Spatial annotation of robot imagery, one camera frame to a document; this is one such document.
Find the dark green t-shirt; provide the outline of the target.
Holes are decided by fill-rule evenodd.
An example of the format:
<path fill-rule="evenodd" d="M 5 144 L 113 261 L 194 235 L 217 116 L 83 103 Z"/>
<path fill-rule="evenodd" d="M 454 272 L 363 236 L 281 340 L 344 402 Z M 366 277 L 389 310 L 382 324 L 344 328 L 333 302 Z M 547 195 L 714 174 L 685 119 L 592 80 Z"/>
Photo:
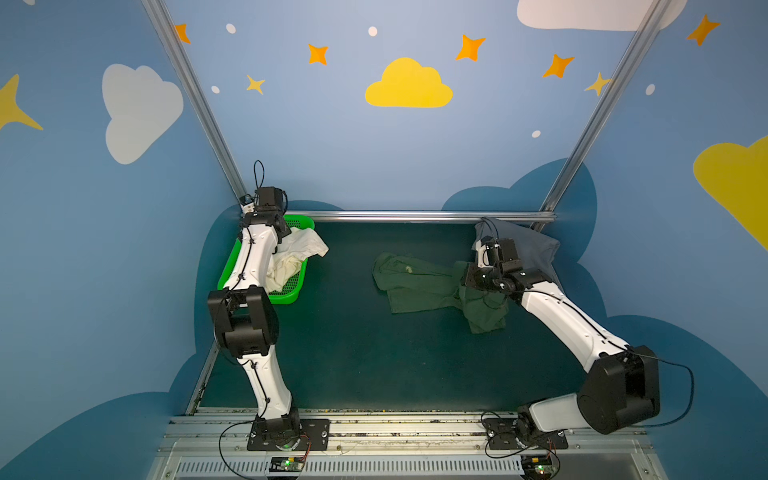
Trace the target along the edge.
<path fill-rule="evenodd" d="M 452 307 L 462 312 L 473 334 L 503 329 L 509 313 L 507 297 L 468 287 L 468 270 L 464 261 L 448 267 L 385 252 L 374 261 L 372 276 L 395 314 Z"/>

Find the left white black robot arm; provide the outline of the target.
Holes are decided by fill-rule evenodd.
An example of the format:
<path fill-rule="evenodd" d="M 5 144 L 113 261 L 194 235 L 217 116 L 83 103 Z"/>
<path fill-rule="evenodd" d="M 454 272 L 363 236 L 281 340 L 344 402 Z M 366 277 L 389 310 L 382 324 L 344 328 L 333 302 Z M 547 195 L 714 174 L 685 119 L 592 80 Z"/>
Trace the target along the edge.
<path fill-rule="evenodd" d="M 300 436 L 300 420 L 279 368 L 279 320 L 266 285 L 270 260 L 290 234 L 287 194 L 259 187 L 251 206 L 240 223 L 231 275 L 209 293 L 207 306 L 219 347 L 244 370 L 257 400 L 255 434 L 264 442 L 287 444 Z"/>

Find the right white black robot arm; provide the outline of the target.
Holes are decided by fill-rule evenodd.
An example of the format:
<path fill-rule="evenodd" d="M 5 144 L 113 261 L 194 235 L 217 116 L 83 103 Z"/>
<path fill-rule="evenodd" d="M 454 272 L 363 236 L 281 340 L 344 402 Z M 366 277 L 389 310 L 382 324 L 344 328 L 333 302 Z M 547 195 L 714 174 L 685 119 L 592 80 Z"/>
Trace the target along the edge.
<path fill-rule="evenodd" d="M 465 284 L 504 294 L 535 316 L 571 351 L 586 373 L 580 390 L 518 409 L 517 438 L 529 445 L 548 434 L 590 428 L 610 434 L 660 413 L 658 359 L 632 347 L 573 304 L 549 276 L 523 267 L 515 242 L 490 236 L 474 244 Z"/>

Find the cream white t-shirt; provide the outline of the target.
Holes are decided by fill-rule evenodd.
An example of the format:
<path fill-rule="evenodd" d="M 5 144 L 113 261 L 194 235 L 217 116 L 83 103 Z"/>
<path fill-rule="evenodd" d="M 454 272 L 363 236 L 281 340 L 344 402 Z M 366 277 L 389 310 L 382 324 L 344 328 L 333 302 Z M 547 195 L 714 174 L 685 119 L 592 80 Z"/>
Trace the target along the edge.
<path fill-rule="evenodd" d="M 329 247 L 315 230 L 292 228 L 270 258 L 266 289 L 269 292 L 281 291 L 288 280 L 300 272 L 305 260 L 315 255 L 324 257 L 328 251 Z"/>

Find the folded grey t-shirt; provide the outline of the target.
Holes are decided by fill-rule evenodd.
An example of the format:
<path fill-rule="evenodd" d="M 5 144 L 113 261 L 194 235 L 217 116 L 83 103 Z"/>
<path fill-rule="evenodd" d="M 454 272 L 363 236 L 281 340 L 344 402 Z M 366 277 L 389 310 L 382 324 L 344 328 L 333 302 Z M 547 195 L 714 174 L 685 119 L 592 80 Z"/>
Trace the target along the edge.
<path fill-rule="evenodd" d="M 561 282 L 553 267 L 555 256 L 561 246 L 558 240 L 528 227 L 496 218 L 481 220 L 475 225 L 475 231 L 475 243 L 486 236 L 512 239 L 525 269 L 538 269 L 558 287 L 561 287 Z"/>

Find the green plastic basket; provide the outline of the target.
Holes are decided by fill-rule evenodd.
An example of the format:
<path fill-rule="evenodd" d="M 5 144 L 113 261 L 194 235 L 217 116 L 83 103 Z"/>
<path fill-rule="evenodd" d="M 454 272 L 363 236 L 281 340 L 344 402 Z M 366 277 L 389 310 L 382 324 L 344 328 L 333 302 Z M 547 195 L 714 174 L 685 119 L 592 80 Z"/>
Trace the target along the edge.
<path fill-rule="evenodd" d="M 285 216 L 285 219 L 287 225 L 291 229 L 315 229 L 314 220 L 308 216 L 289 214 Z M 226 282 L 232 277 L 236 261 L 240 256 L 241 248 L 241 236 L 238 235 L 219 277 L 217 283 L 218 290 L 222 290 L 225 287 Z M 273 304 L 288 305 L 294 303 L 298 299 L 300 290 L 304 284 L 307 264 L 308 260 L 305 259 L 301 265 L 300 270 L 287 280 L 286 284 L 280 291 L 273 291 L 269 293 L 269 298 Z"/>

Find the right small circuit board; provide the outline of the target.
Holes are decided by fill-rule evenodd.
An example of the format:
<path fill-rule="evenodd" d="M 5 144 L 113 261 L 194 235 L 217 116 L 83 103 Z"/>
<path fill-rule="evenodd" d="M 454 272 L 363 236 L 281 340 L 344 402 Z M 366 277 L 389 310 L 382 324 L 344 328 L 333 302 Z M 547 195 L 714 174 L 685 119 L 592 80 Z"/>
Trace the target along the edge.
<path fill-rule="evenodd" d="M 521 478 L 525 480 L 549 480 L 557 472 L 549 456 L 522 456 L 521 467 Z"/>

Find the small circuit board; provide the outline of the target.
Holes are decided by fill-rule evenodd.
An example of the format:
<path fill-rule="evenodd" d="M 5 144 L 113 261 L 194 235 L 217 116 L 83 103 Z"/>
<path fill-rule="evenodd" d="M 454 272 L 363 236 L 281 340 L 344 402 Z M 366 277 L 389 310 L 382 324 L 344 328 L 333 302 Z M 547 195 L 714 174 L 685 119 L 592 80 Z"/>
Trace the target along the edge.
<path fill-rule="evenodd" d="M 521 478 L 525 480 L 549 480 L 557 472 L 549 456 L 522 456 L 521 467 Z"/>
<path fill-rule="evenodd" d="M 300 474 L 305 461 L 300 457 L 272 457 L 269 464 L 270 473 Z"/>

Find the horizontal aluminium back rail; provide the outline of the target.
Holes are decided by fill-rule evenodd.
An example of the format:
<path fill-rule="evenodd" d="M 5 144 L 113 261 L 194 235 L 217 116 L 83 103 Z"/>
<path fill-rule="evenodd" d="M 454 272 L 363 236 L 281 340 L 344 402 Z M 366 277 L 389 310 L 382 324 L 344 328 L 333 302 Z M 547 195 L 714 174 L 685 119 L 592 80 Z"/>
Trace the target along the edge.
<path fill-rule="evenodd" d="M 430 223 L 470 224 L 482 219 L 499 219 L 513 223 L 553 223 L 552 212 L 480 212 L 480 211 L 331 211 L 289 210 L 290 215 L 304 215 L 315 222 L 346 223 Z"/>

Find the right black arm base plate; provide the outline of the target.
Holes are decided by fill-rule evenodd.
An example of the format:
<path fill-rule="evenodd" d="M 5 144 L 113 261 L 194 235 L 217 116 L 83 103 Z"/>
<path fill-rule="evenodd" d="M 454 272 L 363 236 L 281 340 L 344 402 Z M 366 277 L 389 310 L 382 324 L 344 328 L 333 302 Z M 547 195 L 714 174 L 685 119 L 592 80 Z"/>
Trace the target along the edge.
<path fill-rule="evenodd" d="M 531 421 L 517 417 L 491 415 L 481 419 L 490 450 L 567 449 L 569 444 L 562 431 L 541 432 Z"/>

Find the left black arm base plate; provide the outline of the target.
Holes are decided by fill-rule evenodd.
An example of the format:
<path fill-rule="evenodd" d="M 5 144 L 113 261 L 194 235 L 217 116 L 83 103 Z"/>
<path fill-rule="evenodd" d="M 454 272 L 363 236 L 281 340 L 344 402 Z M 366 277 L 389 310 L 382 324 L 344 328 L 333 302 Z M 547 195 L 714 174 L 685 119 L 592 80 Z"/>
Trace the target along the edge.
<path fill-rule="evenodd" d="M 284 428 L 282 425 L 266 430 L 265 421 L 254 421 L 247 437 L 248 451 L 304 452 L 307 448 L 326 451 L 330 440 L 328 419 L 299 420 L 298 427 Z"/>

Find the left diagonal aluminium post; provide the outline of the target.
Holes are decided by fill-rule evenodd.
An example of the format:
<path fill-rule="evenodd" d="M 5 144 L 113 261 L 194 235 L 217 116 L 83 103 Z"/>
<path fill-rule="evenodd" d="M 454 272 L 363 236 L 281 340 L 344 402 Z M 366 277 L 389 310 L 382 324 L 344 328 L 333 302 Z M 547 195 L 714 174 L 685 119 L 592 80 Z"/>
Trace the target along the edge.
<path fill-rule="evenodd" d="M 248 191 L 164 1 L 141 1 L 237 200 Z"/>

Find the diagonal aluminium post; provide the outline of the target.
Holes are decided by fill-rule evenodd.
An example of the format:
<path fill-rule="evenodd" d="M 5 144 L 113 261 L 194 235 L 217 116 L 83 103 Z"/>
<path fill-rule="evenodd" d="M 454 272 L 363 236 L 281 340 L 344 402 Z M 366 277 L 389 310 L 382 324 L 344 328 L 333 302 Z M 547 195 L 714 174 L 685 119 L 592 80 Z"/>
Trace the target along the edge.
<path fill-rule="evenodd" d="M 164 1 L 141 1 L 237 200 L 248 191 Z"/>
<path fill-rule="evenodd" d="M 618 104 L 623 92 L 653 45 L 665 14 L 672 5 L 671 0 L 652 1 L 638 29 L 613 72 L 612 80 L 600 96 L 578 141 L 558 173 L 547 193 L 538 216 L 554 218 L 555 210 L 563 199 L 576 174 L 587 158 L 608 119 Z"/>

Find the aluminium front mounting rail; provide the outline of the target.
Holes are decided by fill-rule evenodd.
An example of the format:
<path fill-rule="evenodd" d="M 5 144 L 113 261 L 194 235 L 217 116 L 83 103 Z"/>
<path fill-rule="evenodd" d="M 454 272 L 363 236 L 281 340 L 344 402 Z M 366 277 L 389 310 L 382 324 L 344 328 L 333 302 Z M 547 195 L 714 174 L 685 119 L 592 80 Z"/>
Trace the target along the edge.
<path fill-rule="evenodd" d="M 603 436 L 564 431 L 568 448 L 490 450 L 483 417 L 510 413 L 305 410 L 328 419 L 326 451 L 248 451 L 252 410 L 206 409 L 171 419 L 151 479 L 522 479 L 522 456 L 549 456 L 551 479 L 664 479 L 642 429 Z M 300 474 L 270 473 L 272 457 L 300 457 Z"/>

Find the right diagonal aluminium post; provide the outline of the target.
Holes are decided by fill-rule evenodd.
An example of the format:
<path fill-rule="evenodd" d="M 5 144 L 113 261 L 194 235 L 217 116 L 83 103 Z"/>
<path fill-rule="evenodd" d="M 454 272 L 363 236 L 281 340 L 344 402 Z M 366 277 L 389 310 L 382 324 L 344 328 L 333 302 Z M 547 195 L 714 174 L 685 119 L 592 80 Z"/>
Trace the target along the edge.
<path fill-rule="evenodd" d="M 547 193 L 538 216 L 554 218 L 555 210 L 563 199 L 576 174 L 587 158 L 608 119 L 618 104 L 623 92 L 653 45 L 665 14 L 672 5 L 671 0 L 652 1 L 638 29 L 613 72 L 612 80 L 600 96 L 578 141 L 558 173 Z"/>

